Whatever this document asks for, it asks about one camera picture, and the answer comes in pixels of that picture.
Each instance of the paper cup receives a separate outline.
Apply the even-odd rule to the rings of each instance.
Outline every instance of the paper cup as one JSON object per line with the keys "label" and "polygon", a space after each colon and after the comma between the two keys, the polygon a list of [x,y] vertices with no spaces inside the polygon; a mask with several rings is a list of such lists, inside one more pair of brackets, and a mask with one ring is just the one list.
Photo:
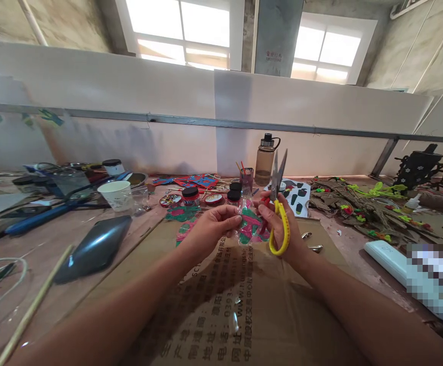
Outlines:
{"label": "paper cup", "polygon": [[116,212],[127,211],[133,207],[130,182],[125,180],[106,183],[98,188],[104,199]]}

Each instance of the scissors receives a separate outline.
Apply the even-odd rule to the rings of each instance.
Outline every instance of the scissors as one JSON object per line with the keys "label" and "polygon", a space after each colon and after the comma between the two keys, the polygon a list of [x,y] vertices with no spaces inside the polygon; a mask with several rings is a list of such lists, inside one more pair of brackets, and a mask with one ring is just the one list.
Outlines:
{"label": "scissors", "polygon": [[[272,254],[276,256],[282,255],[289,246],[289,240],[291,238],[291,231],[289,229],[289,220],[286,215],[286,211],[284,210],[284,206],[277,199],[277,195],[279,193],[279,188],[281,187],[282,175],[284,173],[284,167],[286,166],[286,158],[287,158],[287,149],[282,158],[281,167],[277,169],[277,151],[274,157],[274,170],[272,172],[272,188],[271,195],[268,197],[262,198],[262,202],[265,206],[269,205],[269,202],[272,201],[276,208],[276,215],[278,215],[284,226],[284,241],[282,242],[282,246],[279,250],[276,249],[274,245],[274,228],[271,230],[271,236],[269,238],[269,248],[271,249]],[[267,227],[267,221],[264,220],[260,233],[263,234],[265,232],[265,228]]]}

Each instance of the cardboard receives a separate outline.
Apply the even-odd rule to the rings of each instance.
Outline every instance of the cardboard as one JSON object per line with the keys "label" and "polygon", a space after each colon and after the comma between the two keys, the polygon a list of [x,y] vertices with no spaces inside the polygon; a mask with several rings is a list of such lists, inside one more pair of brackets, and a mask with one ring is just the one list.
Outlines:
{"label": "cardboard", "polygon": [[[308,245],[323,244],[320,255],[350,272],[319,221],[298,222],[301,233],[313,233]],[[98,286],[98,297],[141,275],[174,250],[180,225],[162,222]],[[241,247],[224,237],[166,296],[122,361],[125,365],[188,363],[360,365],[367,360],[318,294],[270,254],[267,243]]]}

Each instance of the cable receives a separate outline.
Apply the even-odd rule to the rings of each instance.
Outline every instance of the cable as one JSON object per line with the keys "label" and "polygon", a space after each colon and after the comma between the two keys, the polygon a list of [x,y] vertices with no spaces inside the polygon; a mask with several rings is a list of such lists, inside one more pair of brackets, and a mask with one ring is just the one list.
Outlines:
{"label": "cable", "polygon": [[24,276],[26,275],[26,272],[28,271],[28,262],[27,262],[25,259],[23,259],[23,258],[0,258],[0,262],[3,262],[3,261],[13,261],[13,262],[20,261],[21,264],[22,264],[22,266],[23,266],[23,269],[22,269],[22,271],[21,271],[21,276],[20,276],[18,282],[16,282],[16,283],[13,285],[13,287],[11,287],[8,291],[6,291],[6,292],[0,297],[0,301],[1,301],[3,298],[5,298],[6,295],[8,295],[11,291],[13,291],[13,290],[14,290],[14,289],[15,289],[15,288],[16,288],[21,282],[23,282],[23,280],[24,280]]}

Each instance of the glue bottle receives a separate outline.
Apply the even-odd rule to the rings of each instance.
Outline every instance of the glue bottle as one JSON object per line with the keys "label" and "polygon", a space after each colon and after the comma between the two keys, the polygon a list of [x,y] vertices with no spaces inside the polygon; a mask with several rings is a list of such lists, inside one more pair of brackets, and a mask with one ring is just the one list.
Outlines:
{"label": "glue bottle", "polygon": [[[275,147],[274,139],[279,139],[279,142]],[[257,150],[257,162],[255,163],[254,177],[255,183],[259,186],[266,186],[271,181],[274,154],[280,143],[281,139],[279,137],[272,137],[272,134],[265,134],[264,138],[260,140],[260,146]]]}
{"label": "glue bottle", "polygon": [[406,214],[412,214],[415,209],[418,208],[418,205],[420,204],[420,197],[421,193],[418,193],[416,197],[410,198],[409,201],[406,202],[406,204],[403,207],[403,212]]}

